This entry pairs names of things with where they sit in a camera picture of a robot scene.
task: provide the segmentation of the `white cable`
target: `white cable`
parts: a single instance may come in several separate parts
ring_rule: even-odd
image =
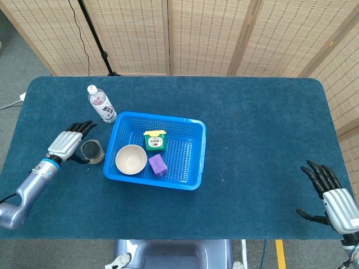
[[[242,239],[241,240],[241,248],[242,248],[242,263],[243,263],[243,267],[245,269],[248,269],[248,261],[247,261],[247,245],[246,245],[246,240]]]
[[[2,108],[0,108],[0,110],[1,110],[1,109],[6,109],[6,108],[9,108],[9,107],[11,107],[12,105],[15,105],[15,104],[20,103],[20,102],[21,102],[21,99],[18,99],[18,101],[13,102],[13,103],[12,103],[12,104],[10,104],[10,105],[3,106]]]

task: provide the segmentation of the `yellow tape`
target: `yellow tape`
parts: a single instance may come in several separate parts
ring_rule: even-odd
[[[277,249],[278,268],[286,269],[286,259],[284,257],[283,241],[280,239],[277,239],[275,241],[275,247]]]

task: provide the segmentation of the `blue table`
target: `blue table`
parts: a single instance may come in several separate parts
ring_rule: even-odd
[[[113,125],[87,100],[105,90],[118,113],[129,110],[199,119],[207,126],[202,184],[179,191],[116,182],[103,163],[66,162],[20,230],[0,238],[236,239],[339,238],[300,218],[324,208],[300,166],[336,171],[350,189],[321,84],[299,78],[41,77],[34,80],[0,177],[13,193],[70,123],[92,119],[86,139],[107,149]]]

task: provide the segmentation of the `metal pole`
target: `metal pole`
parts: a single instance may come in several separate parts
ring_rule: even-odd
[[[99,37],[97,36],[97,33],[96,33],[96,31],[95,31],[95,27],[94,27],[94,25],[93,25],[93,23],[92,23],[92,21],[91,21],[91,18],[90,18],[89,14],[88,14],[88,11],[86,10],[86,7],[85,7],[84,2],[83,2],[82,0],[78,0],[78,2],[79,2],[79,5],[80,5],[80,7],[81,7],[81,10],[82,10],[82,12],[83,12],[83,14],[84,14],[84,16],[85,16],[85,19],[86,19],[86,21],[87,21],[87,23],[88,23],[88,25],[89,25],[89,28],[90,28],[90,30],[91,30],[91,33],[92,33],[92,35],[93,35],[93,37],[94,37],[94,39],[95,39],[95,41],[96,41],[97,47],[98,47],[99,50],[100,50],[101,57],[102,57],[102,59],[103,59],[105,65],[106,65],[106,67],[107,67],[108,75],[109,75],[109,76],[120,76],[120,75],[116,74],[114,71],[112,71],[112,69],[111,69],[110,63],[109,63],[108,60],[107,60],[108,54],[107,54],[107,52],[105,52],[104,49],[102,48],[100,39],[99,39]]]

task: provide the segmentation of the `robotic hand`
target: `robotic hand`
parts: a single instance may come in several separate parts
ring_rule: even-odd
[[[304,219],[331,225],[343,235],[342,245],[349,255],[349,259],[338,269],[348,268],[351,263],[359,268],[359,210],[349,192],[342,188],[334,172],[325,165],[318,165],[307,161],[310,170],[301,167],[309,177],[325,207],[326,216],[313,216],[299,208],[297,213]]]
[[[18,187],[16,193],[0,200],[0,227],[18,229],[26,221],[30,209],[57,171],[61,162],[73,160],[79,164],[87,164],[89,160],[79,158],[75,151],[81,140],[94,128],[92,121],[74,123],[61,132],[48,148],[46,157],[36,165]],[[16,206],[5,202],[8,198],[18,195],[21,204]]]

